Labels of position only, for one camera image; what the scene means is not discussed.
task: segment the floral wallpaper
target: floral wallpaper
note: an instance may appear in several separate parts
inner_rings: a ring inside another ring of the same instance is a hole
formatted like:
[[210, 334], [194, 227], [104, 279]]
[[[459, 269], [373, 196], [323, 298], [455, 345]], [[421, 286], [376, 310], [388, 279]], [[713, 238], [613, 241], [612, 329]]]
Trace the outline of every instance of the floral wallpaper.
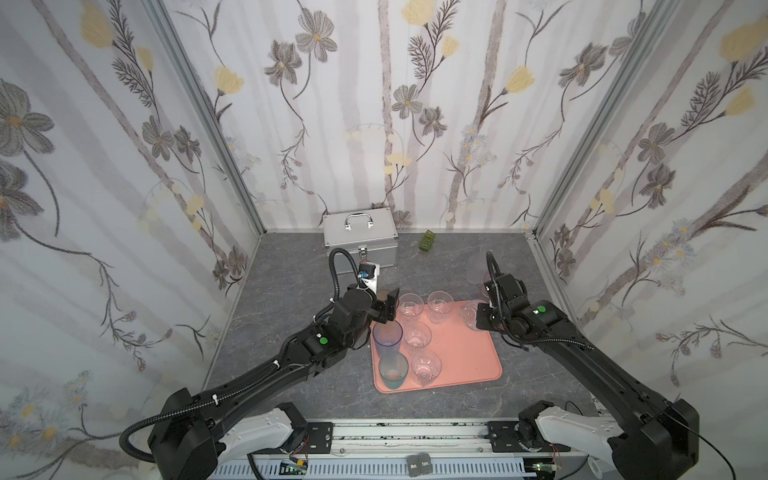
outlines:
[[202, 386], [257, 245], [202, 132], [140, 3], [0, 5], [5, 477], [143, 476], [115, 437]]
[[532, 229], [648, 0], [165, 0], [266, 226]]
[[[767, 15], [682, 2], [538, 232], [590, 339], [696, 407], [740, 478], [768, 466]], [[729, 477], [701, 448], [691, 474]]]

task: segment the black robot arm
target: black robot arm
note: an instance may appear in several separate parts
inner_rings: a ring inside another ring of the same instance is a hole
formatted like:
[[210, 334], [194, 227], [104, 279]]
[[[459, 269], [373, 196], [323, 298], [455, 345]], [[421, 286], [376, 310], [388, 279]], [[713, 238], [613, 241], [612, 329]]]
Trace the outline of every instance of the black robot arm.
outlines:
[[[350, 286], [340, 298], [333, 263], [338, 253], [347, 257], [358, 279], [358, 284]], [[376, 299], [374, 292], [359, 281], [354, 260], [342, 249], [331, 252], [329, 268], [335, 290], [330, 304], [320, 310], [306, 328], [288, 336], [274, 357], [230, 382], [195, 396], [187, 389], [175, 392], [159, 415], [137, 422], [121, 434], [122, 449], [135, 458], [157, 463], [163, 478], [207, 478], [226, 448], [220, 440], [260, 403], [319, 375], [343, 359], [348, 349], [365, 345], [372, 321], [394, 320], [399, 289], [390, 292], [386, 300]], [[292, 423], [303, 420], [295, 409], [286, 413], [293, 417]], [[147, 440], [151, 453], [133, 446], [130, 435], [152, 425]], [[286, 442], [295, 442], [296, 437], [293, 435]]]
[[[679, 478], [698, 460], [698, 412], [685, 400], [670, 402], [623, 370], [592, 344], [559, 308], [528, 301], [525, 285], [502, 274], [487, 253], [492, 304], [478, 306], [477, 327], [500, 332], [508, 343], [537, 346], [562, 364], [611, 412], [624, 433], [608, 439], [617, 470], [627, 480]], [[529, 432], [536, 425], [520, 415]]]

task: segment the marble surface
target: marble surface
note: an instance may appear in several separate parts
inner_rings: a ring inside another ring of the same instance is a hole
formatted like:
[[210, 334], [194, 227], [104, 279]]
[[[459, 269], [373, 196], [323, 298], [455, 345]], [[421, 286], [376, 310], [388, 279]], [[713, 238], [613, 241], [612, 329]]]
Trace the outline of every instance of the marble surface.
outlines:
[[[467, 259], [493, 250], [503, 272], [523, 279], [533, 300], [549, 297], [525, 237], [514, 233], [439, 233], [429, 253], [421, 234], [402, 233], [398, 265], [382, 269], [379, 288], [400, 286], [426, 297], [435, 290], [455, 300], [481, 298], [467, 282]], [[208, 385], [227, 382], [273, 356], [286, 336], [306, 326], [333, 294], [321, 233], [267, 233], [223, 339]], [[342, 289], [353, 282], [339, 276]], [[308, 419], [517, 416], [538, 400], [576, 402], [594, 414], [588, 391], [538, 349], [523, 352], [493, 335], [504, 372], [492, 382], [383, 394], [373, 385], [370, 345], [309, 382], [281, 392], [258, 412], [293, 402]]]

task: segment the green block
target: green block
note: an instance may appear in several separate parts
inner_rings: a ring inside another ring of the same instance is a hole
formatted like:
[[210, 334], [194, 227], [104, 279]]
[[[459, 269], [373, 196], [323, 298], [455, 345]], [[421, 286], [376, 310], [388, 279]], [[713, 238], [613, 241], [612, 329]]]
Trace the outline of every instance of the green block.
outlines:
[[422, 252], [429, 252], [432, 248], [432, 244], [435, 242], [435, 234], [431, 230], [427, 230], [422, 237], [422, 241], [419, 243], [419, 250]]

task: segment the glass cup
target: glass cup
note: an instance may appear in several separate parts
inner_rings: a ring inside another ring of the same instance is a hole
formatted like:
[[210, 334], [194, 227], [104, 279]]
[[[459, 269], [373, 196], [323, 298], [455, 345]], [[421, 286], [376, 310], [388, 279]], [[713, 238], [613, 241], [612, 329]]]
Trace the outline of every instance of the glass cup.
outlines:
[[372, 337], [379, 358], [390, 353], [397, 353], [400, 350], [400, 340], [402, 340], [402, 326], [396, 320], [376, 323], [373, 327]]
[[424, 300], [415, 293], [404, 293], [400, 296], [397, 311], [402, 318], [414, 320], [424, 311]]
[[379, 360], [379, 375], [386, 388], [397, 390], [408, 375], [408, 360], [402, 353], [390, 353]]
[[412, 322], [403, 328], [402, 337], [407, 346], [422, 349], [432, 341], [432, 331], [421, 322]]
[[477, 327], [478, 302], [469, 302], [466, 305], [462, 306], [461, 315], [462, 315], [462, 320], [464, 320], [464, 324], [468, 326], [469, 329], [474, 330], [476, 332], [482, 331]]
[[432, 383], [442, 370], [442, 362], [434, 352], [423, 350], [411, 358], [411, 371], [414, 380], [421, 386]]
[[429, 311], [427, 312], [429, 321], [434, 324], [440, 324], [448, 319], [448, 315], [453, 310], [453, 297], [447, 292], [438, 290], [429, 294], [427, 305], [429, 305]]

